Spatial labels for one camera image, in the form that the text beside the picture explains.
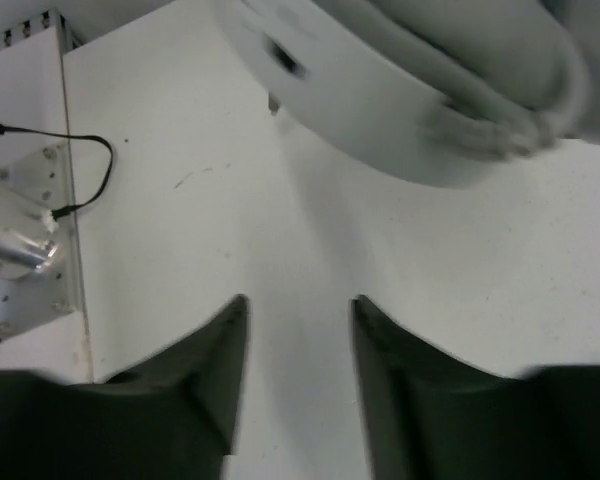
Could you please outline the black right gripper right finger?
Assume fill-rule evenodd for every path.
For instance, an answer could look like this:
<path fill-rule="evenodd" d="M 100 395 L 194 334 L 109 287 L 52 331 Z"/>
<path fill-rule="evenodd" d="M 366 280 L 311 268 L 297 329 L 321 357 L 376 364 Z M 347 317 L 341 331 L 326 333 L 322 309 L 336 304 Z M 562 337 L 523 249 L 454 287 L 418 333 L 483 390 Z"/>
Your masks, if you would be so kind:
<path fill-rule="evenodd" d="M 600 365 L 493 375 L 363 295 L 350 328 L 374 478 L 600 479 Z"/>

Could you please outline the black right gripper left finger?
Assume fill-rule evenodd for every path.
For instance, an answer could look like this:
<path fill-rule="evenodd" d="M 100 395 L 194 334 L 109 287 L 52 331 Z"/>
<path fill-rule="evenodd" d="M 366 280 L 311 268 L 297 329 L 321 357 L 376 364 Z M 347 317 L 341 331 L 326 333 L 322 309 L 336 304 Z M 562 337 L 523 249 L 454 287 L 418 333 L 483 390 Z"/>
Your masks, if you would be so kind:
<path fill-rule="evenodd" d="M 0 479 L 218 479 L 231 453 L 249 303 L 103 383 L 0 371 Z"/>

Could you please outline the white headphones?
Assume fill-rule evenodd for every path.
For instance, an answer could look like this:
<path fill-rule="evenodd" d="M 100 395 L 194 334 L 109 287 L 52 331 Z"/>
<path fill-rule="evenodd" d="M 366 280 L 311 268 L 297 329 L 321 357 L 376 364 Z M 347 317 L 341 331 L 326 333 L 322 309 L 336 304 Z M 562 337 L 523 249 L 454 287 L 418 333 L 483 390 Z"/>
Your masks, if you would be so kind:
<path fill-rule="evenodd" d="M 600 145 L 600 1 L 217 1 L 238 57 L 331 146 L 442 188 Z"/>

